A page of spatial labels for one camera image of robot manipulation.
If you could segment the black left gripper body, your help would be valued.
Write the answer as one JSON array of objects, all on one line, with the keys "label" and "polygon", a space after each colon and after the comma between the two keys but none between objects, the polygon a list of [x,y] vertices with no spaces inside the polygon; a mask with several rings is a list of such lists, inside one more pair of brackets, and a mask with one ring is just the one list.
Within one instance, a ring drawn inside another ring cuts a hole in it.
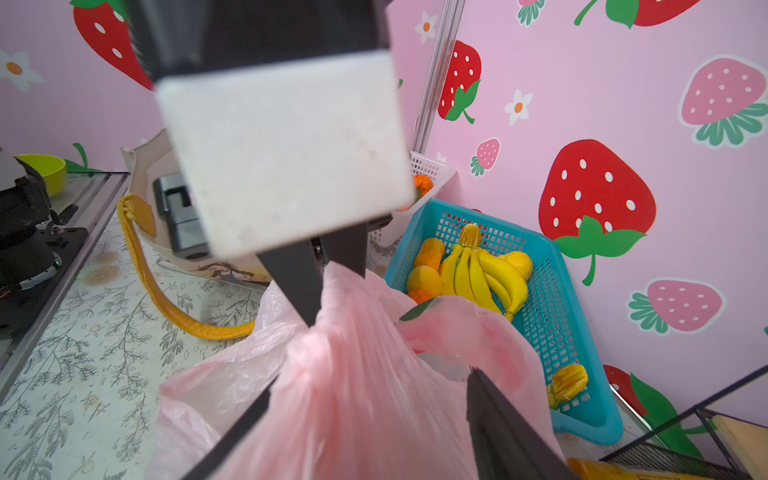
[{"label": "black left gripper body", "polygon": [[183,175],[159,177],[153,182],[153,193],[173,255],[183,260],[209,258],[208,243]]}]

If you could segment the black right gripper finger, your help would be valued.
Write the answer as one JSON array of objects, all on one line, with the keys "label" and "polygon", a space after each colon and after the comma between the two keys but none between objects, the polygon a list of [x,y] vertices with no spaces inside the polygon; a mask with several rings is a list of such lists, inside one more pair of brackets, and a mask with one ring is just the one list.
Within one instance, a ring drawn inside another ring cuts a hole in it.
[{"label": "black right gripper finger", "polygon": [[270,389],[275,382],[276,379],[267,385],[216,445],[185,474],[183,480],[206,480],[216,473],[237,445],[265,415],[270,403]]},{"label": "black right gripper finger", "polygon": [[481,479],[577,477],[478,368],[472,369],[468,377],[467,420]]},{"label": "black right gripper finger", "polygon": [[258,254],[280,290],[312,327],[321,308],[322,279],[310,240],[302,240]]},{"label": "black right gripper finger", "polygon": [[366,223],[352,225],[320,237],[325,263],[336,262],[365,276],[368,242]]}]

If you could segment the white canvas tote bag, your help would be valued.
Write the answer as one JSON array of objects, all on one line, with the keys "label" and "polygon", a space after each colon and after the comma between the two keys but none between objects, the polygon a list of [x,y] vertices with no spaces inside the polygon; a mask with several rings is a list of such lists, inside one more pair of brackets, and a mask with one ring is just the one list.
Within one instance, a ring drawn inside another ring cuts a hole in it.
[{"label": "white canvas tote bag", "polygon": [[254,254],[225,258],[211,253],[166,130],[138,147],[123,148],[121,153],[132,177],[128,192],[118,201],[118,219],[138,278],[155,307],[170,323],[200,339],[232,340],[250,335],[253,322],[209,325],[177,307],[155,279],[142,244],[147,243],[181,272],[209,279],[259,286],[272,280],[267,269]]}]

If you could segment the pink plastic grocery bag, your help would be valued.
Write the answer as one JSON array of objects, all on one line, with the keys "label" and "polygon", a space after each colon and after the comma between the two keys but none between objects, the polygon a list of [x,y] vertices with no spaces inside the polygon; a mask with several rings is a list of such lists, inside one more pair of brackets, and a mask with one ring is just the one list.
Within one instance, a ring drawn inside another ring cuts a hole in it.
[{"label": "pink plastic grocery bag", "polygon": [[563,464],[542,364],[503,315],[458,296],[419,305],[330,264],[313,326],[271,284],[251,335],[162,384],[145,475],[183,477],[268,393],[214,478],[474,479],[474,373],[532,428],[526,447]]}]

